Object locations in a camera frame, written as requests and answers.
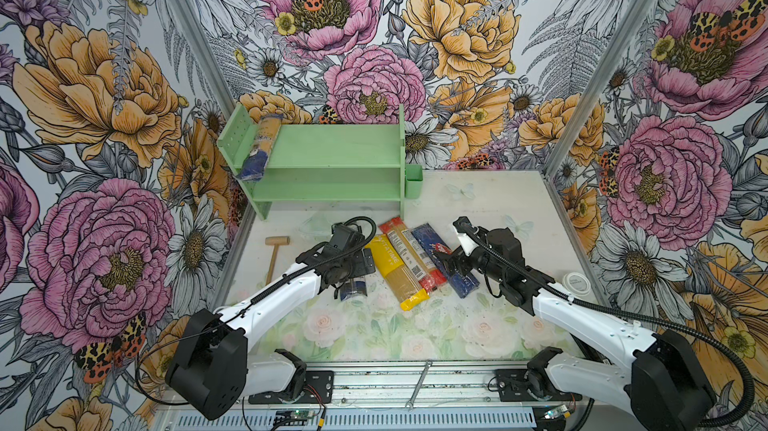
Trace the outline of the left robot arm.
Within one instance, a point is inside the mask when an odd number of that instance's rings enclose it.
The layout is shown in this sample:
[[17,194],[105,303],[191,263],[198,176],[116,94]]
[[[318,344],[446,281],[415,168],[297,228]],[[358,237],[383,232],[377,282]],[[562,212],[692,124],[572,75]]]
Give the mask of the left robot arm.
[[297,307],[354,277],[354,266],[376,236],[377,225],[367,216],[356,216],[333,224],[331,232],[329,240],[298,255],[251,297],[193,314],[168,365],[166,385],[209,420],[255,395],[298,399],[307,386],[306,363],[285,349],[263,355],[252,351]]

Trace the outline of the spaghetti bag with blue end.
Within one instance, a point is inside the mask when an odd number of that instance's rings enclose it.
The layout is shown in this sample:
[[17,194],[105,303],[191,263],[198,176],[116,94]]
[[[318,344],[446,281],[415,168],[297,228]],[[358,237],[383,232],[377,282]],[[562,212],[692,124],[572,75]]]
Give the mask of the spaghetti bag with blue end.
[[237,174],[238,179],[258,182],[263,178],[282,122],[281,114],[268,114],[260,119],[249,154]]

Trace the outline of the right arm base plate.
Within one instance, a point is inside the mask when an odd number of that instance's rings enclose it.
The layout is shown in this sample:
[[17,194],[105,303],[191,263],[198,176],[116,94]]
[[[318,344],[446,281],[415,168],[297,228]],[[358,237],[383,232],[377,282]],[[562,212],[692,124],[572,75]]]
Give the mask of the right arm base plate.
[[581,394],[556,390],[545,376],[522,368],[496,369],[490,389],[497,392],[501,402],[582,400]]

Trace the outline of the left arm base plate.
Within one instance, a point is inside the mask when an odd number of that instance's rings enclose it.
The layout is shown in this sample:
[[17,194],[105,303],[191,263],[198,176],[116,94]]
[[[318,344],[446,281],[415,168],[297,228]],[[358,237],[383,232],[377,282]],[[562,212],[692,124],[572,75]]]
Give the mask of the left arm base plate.
[[293,405],[319,404],[332,402],[335,373],[330,370],[310,370],[303,375],[304,380],[294,379],[287,390],[265,392],[250,395],[247,402],[251,405]]

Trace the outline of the spaghetti bag with white label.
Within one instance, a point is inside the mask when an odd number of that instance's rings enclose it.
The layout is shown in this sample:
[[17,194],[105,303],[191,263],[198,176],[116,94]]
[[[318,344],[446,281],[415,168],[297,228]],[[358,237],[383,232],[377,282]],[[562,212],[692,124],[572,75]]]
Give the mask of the spaghetti bag with white label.
[[338,298],[346,301],[355,297],[367,295],[366,278],[376,272],[373,255],[370,249],[363,248],[347,260],[349,274],[338,288]]

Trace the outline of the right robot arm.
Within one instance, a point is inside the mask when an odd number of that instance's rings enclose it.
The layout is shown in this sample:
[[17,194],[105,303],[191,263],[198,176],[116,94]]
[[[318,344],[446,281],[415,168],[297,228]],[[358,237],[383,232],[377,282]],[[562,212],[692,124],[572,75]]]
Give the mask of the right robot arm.
[[461,275],[478,272],[497,283],[501,299],[567,331],[583,357],[548,346],[527,364],[528,393],[537,399],[581,395],[633,415],[647,430],[693,430],[704,424],[717,398],[688,341],[679,333],[645,328],[580,305],[551,276],[528,265],[507,228],[475,227],[465,216],[453,224],[460,245],[439,260]]

